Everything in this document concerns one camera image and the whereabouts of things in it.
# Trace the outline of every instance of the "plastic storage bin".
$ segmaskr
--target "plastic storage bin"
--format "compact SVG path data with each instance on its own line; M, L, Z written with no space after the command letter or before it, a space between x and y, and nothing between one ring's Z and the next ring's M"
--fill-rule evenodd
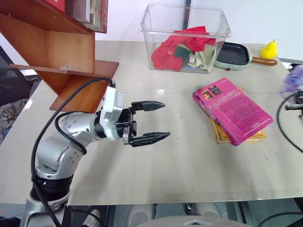
M184 31L198 26L198 31ZM220 8L161 3L147 6L139 29L144 33L152 70L209 73L225 39L232 35Z

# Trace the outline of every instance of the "black cable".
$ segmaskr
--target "black cable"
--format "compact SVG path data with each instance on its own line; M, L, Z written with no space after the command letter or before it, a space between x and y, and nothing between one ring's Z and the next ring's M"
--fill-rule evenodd
M88 84L91 84L93 82L96 81L107 81L109 82L111 87L115 87L115 83L108 78L95 78L95 79L91 79L87 82L85 82L84 84L82 84L79 88L77 88L72 94L71 96L69 96L62 104L61 106L55 111L55 113L53 113L53 115L51 116L51 118L47 121L47 123L45 124L44 128L41 130L41 132L39 133L35 143L34 143L34 147L33 147L33 151L32 151L32 156L31 156L31 175L32 175L32 182L33 182L33 186L35 191L37 192L37 195L40 199L40 201L42 202L42 204L44 205L48 215L50 216L50 218L52 219L52 221L54 222L54 224L57 227L60 227L61 224L58 221L57 217L55 216L54 212L52 211L52 209L50 208L50 206L48 205L47 201L43 198L42 196L42 192L39 188L39 185L37 185L36 183L36 167L35 167L35 162L36 162L36 153L37 153L37 148L39 145L39 142L42 138L42 136L44 135L45 131L47 130L48 126L52 123L52 121L54 120L54 118L56 117L56 115L63 109L63 107L76 95L78 94L79 91L81 91L84 87L86 87Z
M92 214L92 213L90 213L90 212L88 212L88 211L77 210L77 209L72 209L72 211L74 211L74 212L82 212L82 213L89 214L89 215L91 215L92 217L94 217L102 226L105 227L104 223L100 220L100 218L98 218L96 215L94 215L94 214Z
M75 112L76 112L76 111L66 112L66 113L63 113L63 114L57 116L56 119L55 119L55 127L56 127L57 131L58 131L63 137L65 137L65 138L68 139L70 142L72 142L72 143L74 143L75 145L77 145L77 146L81 149L83 155L86 155L86 153L87 153L86 148L85 148L82 144L80 144L77 140L75 140L74 138L72 138L72 137L70 137L68 134L66 134L66 133L60 128L60 126L59 126L59 120L60 120L60 118L62 118L62 117L64 117L64 116L67 116L67 115L70 115L70 114L75 113Z
M272 216L269 216L268 218L264 219L263 221L261 221L260 224L257 225L257 227L260 227L261 225L264 224L264 222L267 222L268 220L272 219L272 218L275 218L275 217L279 217L279 216L283 216L283 215L303 215L302 212L283 212L283 213L278 213L278 214L274 214Z
M296 96L297 94L300 94L301 92L296 92L296 93L293 93L292 95L290 95L289 97L287 97L282 103L281 105L279 106L278 108L278 112L276 114L276 120L277 120L277 124L278 124L278 127L281 131L281 133L283 134L283 136L288 140L288 142L290 142L295 148L297 148L299 151L301 151L303 153L303 150L301 148L299 148L294 142L292 142L288 136L286 136L285 132L282 130L282 127L281 127L281 124L280 124L280 111L282 109L282 106L284 105L284 103L286 103L290 98Z

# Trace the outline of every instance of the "robotic arm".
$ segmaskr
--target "robotic arm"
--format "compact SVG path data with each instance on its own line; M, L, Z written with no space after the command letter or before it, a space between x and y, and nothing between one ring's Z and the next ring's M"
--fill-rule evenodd
M158 142L169 132L152 132L136 137L136 111L153 111L165 104L155 101L134 102L123 109L123 95L107 87L97 113L70 112L58 116L58 132L41 142L37 148L36 184L52 211L63 209L70 195L70 184L82 156L91 142L122 138L125 145L144 146ZM35 188L27 198L20 226L31 226L37 214L46 210Z

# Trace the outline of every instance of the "white table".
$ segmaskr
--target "white table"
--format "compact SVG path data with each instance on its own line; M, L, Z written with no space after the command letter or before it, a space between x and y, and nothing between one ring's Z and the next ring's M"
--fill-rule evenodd
M258 56L260 44L247 45ZM69 204L136 204L238 201L303 196L303 154L293 148L274 122L262 143L216 144L204 111L191 95L227 77L242 86L276 119L286 69L251 63L243 71L215 68L211 74L150 70L144 43L98 41L96 58L118 61L114 76L131 102L156 100L165 108L137 112L138 135L170 131L154 145L132 148L106 139L88 146L71 184ZM42 82L0 146L0 202L24 203L32 187L30 155L56 98ZM296 143L303 137L298 112L283 111L285 131ZM55 132L52 126L45 137Z

